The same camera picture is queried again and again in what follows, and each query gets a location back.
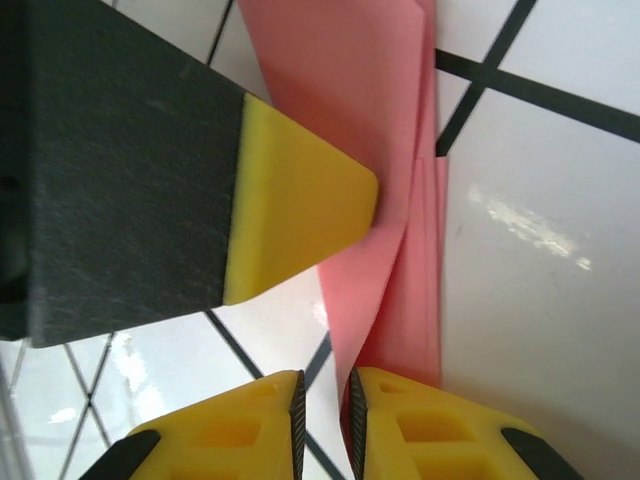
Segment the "pink paper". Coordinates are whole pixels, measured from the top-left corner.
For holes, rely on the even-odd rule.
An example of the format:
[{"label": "pink paper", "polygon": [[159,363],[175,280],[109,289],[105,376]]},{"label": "pink paper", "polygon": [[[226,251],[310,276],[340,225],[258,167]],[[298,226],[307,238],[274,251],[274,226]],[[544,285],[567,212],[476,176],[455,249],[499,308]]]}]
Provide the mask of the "pink paper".
[{"label": "pink paper", "polygon": [[356,363],[439,378],[446,163],[432,0],[239,0],[274,105],[372,169],[377,216],[320,265],[343,388]]}]

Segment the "yellow tool tip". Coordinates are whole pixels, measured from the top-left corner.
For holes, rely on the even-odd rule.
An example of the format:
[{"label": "yellow tool tip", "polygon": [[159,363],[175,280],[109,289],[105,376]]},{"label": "yellow tool tip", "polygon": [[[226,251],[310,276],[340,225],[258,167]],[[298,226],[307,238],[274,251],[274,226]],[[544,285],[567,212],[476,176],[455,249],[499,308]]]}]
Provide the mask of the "yellow tool tip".
[{"label": "yellow tool tip", "polygon": [[224,303],[248,300],[364,237],[375,175],[246,94]]}]

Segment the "white tiled wall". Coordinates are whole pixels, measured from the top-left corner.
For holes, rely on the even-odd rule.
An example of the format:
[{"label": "white tiled wall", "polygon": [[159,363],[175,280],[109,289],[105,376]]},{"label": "white tiled wall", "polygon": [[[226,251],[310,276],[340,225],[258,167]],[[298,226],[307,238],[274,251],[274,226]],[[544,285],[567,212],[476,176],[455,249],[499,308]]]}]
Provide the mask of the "white tiled wall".
[{"label": "white tiled wall", "polygon": [[[223,0],[120,0],[204,60]],[[482,61],[516,0],[441,0],[438,47]],[[539,0],[503,70],[640,113],[634,2]],[[237,6],[213,68],[267,98]],[[467,80],[438,73],[443,129]],[[450,151],[444,387],[537,425],[586,478],[640,475],[640,146],[487,90]],[[312,269],[218,312],[263,373],[304,368],[326,334]],[[107,337],[71,345],[85,387]],[[118,333],[85,412],[62,347],[0,344],[37,479],[76,478],[135,424],[251,380],[202,314]],[[350,478],[333,356],[309,392],[308,428]],[[46,397],[44,389],[51,392]],[[84,427],[69,455],[78,422]],[[327,478],[309,450],[305,478]]]}]

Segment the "black tile grout line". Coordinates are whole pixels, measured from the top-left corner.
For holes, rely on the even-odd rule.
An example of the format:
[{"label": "black tile grout line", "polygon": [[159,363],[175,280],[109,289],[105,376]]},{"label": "black tile grout line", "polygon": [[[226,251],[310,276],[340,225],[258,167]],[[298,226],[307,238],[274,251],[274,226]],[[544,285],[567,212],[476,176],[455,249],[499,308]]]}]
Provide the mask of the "black tile grout line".
[{"label": "black tile grout line", "polygon": [[64,463],[62,464],[62,469],[60,470],[60,476],[58,480],[64,480],[67,475],[67,471],[69,470],[69,465],[71,464],[71,459],[76,450],[76,446],[78,445],[78,440],[80,439],[80,433],[82,432],[82,427],[84,426],[84,422],[87,419],[87,414],[89,410],[92,408],[92,399],[93,394],[98,388],[98,384],[100,383],[100,378],[102,377],[102,372],[104,371],[104,366],[107,362],[107,358],[109,357],[109,353],[111,352],[111,345],[113,344],[113,338],[115,337],[115,333],[110,333],[109,337],[107,337],[107,341],[102,350],[102,354],[100,355],[100,360],[98,361],[98,367],[96,368],[96,373],[93,376],[93,381],[91,382],[91,386],[89,387],[89,391],[87,392],[87,398],[84,402],[84,407],[82,409],[82,413],[80,414],[80,418],[78,419],[78,424],[76,425],[76,429],[73,432],[73,437],[71,438],[71,443],[69,444],[69,450],[67,450],[67,455],[64,459]]},{"label": "black tile grout line", "polygon": [[571,118],[613,135],[640,143],[640,116],[574,95],[449,52],[436,51],[436,68],[488,88]]},{"label": "black tile grout line", "polygon": [[227,0],[227,4],[224,6],[222,17],[218,22],[218,28],[216,29],[216,33],[213,36],[211,48],[209,49],[209,54],[207,55],[207,60],[205,62],[208,66],[211,66],[211,63],[213,62],[213,56],[216,54],[216,50],[218,50],[218,46],[220,45],[220,41],[222,40],[222,34],[224,33],[224,27],[227,26],[227,21],[229,20],[231,8],[233,7],[234,3],[234,0]]},{"label": "black tile grout line", "polygon": [[331,337],[329,336],[329,332],[327,332],[320,342],[320,345],[318,345],[316,353],[311,357],[309,365],[307,365],[307,368],[304,370],[304,386],[307,391],[311,388],[311,385],[313,385],[313,382],[320,373],[320,370],[322,370],[322,367],[324,367],[329,355],[331,355]]},{"label": "black tile grout line", "polygon": [[309,447],[309,451],[312,453],[316,460],[320,464],[320,466],[327,472],[327,475],[331,478],[331,480],[345,480],[344,475],[338,470],[335,463],[331,461],[327,453],[322,449],[320,444],[316,441],[315,438],[309,433],[307,430],[306,444]]},{"label": "black tile grout line", "polygon": [[537,0],[518,0],[513,6],[507,20],[489,48],[489,52],[482,62],[487,67],[498,68],[504,60],[507,51],[513,45],[518,33],[524,26],[529,14],[535,7]]},{"label": "black tile grout line", "polygon": [[89,402],[84,402],[84,407],[82,408],[80,418],[78,418],[78,424],[76,425],[76,429],[73,432],[73,437],[71,437],[71,443],[69,444],[67,455],[65,456],[64,463],[62,464],[62,468],[60,469],[58,480],[65,480],[65,477],[67,476],[69,465],[71,465],[71,458],[73,457],[76,446],[78,445],[78,440],[80,439],[80,433],[82,432],[84,422],[87,419],[87,413],[89,413]]},{"label": "black tile grout line", "polygon": [[216,316],[216,314],[213,313],[211,310],[206,310],[204,314],[209,318],[209,321],[213,324],[213,326],[218,331],[218,333],[222,336],[224,341],[227,342],[227,345],[229,345],[229,348],[233,350],[233,353],[235,354],[235,356],[238,357],[238,360],[240,360],[242,365],[244,365],[244,368],[247,369],[247,371],[251,374],[251,376],[254,379],[264,377],[264,374],[262,373],[262,371],[258,368],[255,362],[251,360],[251,357],[249,357],[249,354],[244,350],[244,348],[242,348],[242,346],[238,343],[238,341],[233,337],[231,332],[227,330],[227,327],[224,326],[224,324],[220,321],[220,319]]},{"label": "black tile grout line", "polygon": [[[209,318],[214,328],[222,336],[225,342],[227,342],[227,345],[229,346],[229,348],[233,350],[233,353],[236,355],[236,357],[238,357],[238,360],[240,360],[240,362],[244,365],[244,367],[251,374],[251,376],[256,380],[264,377],[263,373],[260,371],[258,366],[254,363],[253,360],[251,360],[251,357],[249,357],[249,354],[242,348],[242,346],[233,337],[231,332],[227,329],[227,327],[225,327],[225,325],[216,316],[216,314],[213,313],[213,311],[211,310],[206,310],[204,314]],[[329,347],[328,352],[326,351],[325,345],[328,345]],[[329,338],[329,333],[327,332],[325,337],[322,339],[322,342],[320,342],[320,346],[316,350],[316,353],[314,354],[313,358],[309,362],[309,365],[307,366],[307,370],[309,370],[312,366],[315,369],[316,368],[315,365],[320,362],[320,359],[322,359],[323,357],[324,359],[322,360],[322,364],[319,367],[317,367],[316,373],[313,375],[313,379],[310,382],[307,382],[307,373],[305,371],[305,389],[308,390],[308,388],[311,386],[311,384],[313,383],[313,380],[315,380],[315,378],[318,375],[318,372],[322,368],[322,365],[324,365],[327,358],[329,358],[330,353],[331,353],[331,341]],[[309,430],[306,431],[305,443],[307,447],[309,447],[309,450],[311,451],[313,456],[316,457],[316,460],[318,460],[318,463],[320,463],[320,465],[325,470],[325,472],[327,472],[327,475],[329,475],[334,480],[344,480],[344,476],[340,473],[340,471],[338,470],[338,467],[335,466],[333,461],[329,458],[327,453],[322,449],[320,444],[316,442],[316,440],[313,438]]]},{"label": "black tile grout line", "polygon": [[[509,12],[509,16],[484,57],[483,64],[486,68],[497,69],[498,66],[500,66],[509,47],[511,47],[515,41],[533,7],[535,7],[536,1],[537,0],[518,0],[513,6],[511,12]],[[460,103],[458,103],[458,106],[453,112],[453,115],[449,119],[449,122],[447,122],[447,125],[436,141],[436,156],[442,157],[448,155],[453,143],[456,141],[456,138],[458,138],[458,135],[460,135],[473,109],[478,104],[484,89],[485,87],[483,85],[476,85],[473,81],[471,85],[469,85]]]},{"label": "black tile grout line", "polygon": [[20,372],[22,371],[22,362],[24,361],[24,356],[27,353],[27,339],[22,340],[20,344],[20,350],[18,350],[18,357],[16,358],[16,364],[13,366],[13,371],[11,372],[11,378],[9,379],[9,392],[13,393],[16,389],[16,384],[18,383],[18,378],[20,377]]},{"label": "black tile grout line", "polygon": [[93,417],[93,421],[98,427],[98,431],[100,432],[100,436],[102,437],[102,441],[106,448],[111,446],[111,440],[109,439],[109,435],[107,434],[107,429],[104,427],[104,423],[102,422],[102,418],[98,413],[98,410],[93,405],[93,401],[89,396],[89,389],[87,388],[86,383],[84,382],[84,378],[82,377],[82,372],[80,372],[80,367],[78,365],[78,361],[76,356],[73,354],[73,350],[68,343],[64,344],[64,350],[67,354],[67,358],[69,359],[69,363],[71,364],[71,368],[73,369],[73,373],[76,376],[76,380],[80,384],[80,389],[85,396],[85,401],[89,402],[89,410],[91,412],[91,416]]}]

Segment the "yellow rubber tip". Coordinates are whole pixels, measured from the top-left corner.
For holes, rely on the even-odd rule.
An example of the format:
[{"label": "yellow rubber tip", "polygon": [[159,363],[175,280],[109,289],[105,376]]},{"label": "yellow rubber tip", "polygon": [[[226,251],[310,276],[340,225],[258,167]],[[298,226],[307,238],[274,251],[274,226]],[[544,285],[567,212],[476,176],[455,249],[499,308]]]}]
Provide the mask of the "yellow rubber tip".
[{"label": "yellow rubber tip", "polygon": [[357,375],[366,399],[364,480],[537,479],[501,434],[510,427],[537,436],[522,420],[377,368]]},{"label": "yellow rubber tip", "polygon": [[246,94],[224,303],[248,300],[365,236],[374,174]]},{"label": "yellow rubber tip", "polygon": [[[294,476],[294,461],[299,457],[301,474],[305,433],[302,377],[301,372],[279,372],[140,425],[131,435],[151,429],[161,438],[131,480],[299,477]],[[301,421],[290,411],[302,412]]]}]

